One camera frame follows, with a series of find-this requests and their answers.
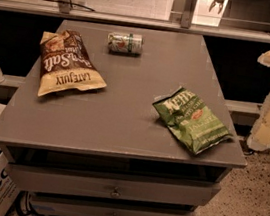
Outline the green Kettle chip bag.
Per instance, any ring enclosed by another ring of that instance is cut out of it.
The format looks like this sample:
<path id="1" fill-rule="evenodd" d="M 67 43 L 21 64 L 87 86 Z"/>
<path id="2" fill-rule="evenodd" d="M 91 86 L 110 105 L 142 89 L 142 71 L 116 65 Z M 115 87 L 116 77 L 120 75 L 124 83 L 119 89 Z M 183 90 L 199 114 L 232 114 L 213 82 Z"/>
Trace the green Kettle chip bag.
<path id="1" fill-rule="evenodd" d="M 153 106 L 173 136 L 193 154 L 198 155 L 232 136 L 204 101 L 183 87 L 159 98 Z"/>

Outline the top grey drawer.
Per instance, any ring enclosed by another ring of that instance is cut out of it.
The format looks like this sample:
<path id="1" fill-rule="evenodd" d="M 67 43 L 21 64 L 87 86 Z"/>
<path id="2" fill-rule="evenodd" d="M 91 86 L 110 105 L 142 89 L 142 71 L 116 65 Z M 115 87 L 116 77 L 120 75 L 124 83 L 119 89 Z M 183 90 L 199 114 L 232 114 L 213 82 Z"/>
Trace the top grey drawer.
<path id="1" fill-rule="evenodd" d="M 66 171 L 26 165 L 9 164 L 6 170 L 18 188 L 24 191 L 104 199 L 202 206 L 221 189 L 219 184 L 194 180 Z"/>

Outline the brown Late July chip bag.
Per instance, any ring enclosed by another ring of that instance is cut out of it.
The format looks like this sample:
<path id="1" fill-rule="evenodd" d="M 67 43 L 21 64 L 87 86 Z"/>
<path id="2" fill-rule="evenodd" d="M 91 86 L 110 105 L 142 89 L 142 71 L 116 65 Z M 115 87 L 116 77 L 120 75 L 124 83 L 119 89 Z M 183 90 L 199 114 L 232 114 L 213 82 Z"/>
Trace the brown Late July chip bag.
<path id="1" fill-rule="evenodd" d="M 40 43 L 39 97 L 68 89 L 88 91 L 107 86 L 90 62 L 82 40 L 77 31 L 43 33 Z"/>

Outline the middle grey drawer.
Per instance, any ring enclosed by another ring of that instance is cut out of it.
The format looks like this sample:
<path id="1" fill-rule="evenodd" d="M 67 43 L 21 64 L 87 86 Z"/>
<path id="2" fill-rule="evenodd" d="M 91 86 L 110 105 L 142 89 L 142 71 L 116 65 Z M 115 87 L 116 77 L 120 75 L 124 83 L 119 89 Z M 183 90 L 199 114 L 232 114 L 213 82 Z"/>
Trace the middle grey drawer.
<path id="1" fill-rule="evenodd" d="M 31 204 L 36 211 L 49 216 L 195 216 L 191 211 L 118 203 L 91 202 L 34 195 Z"/>

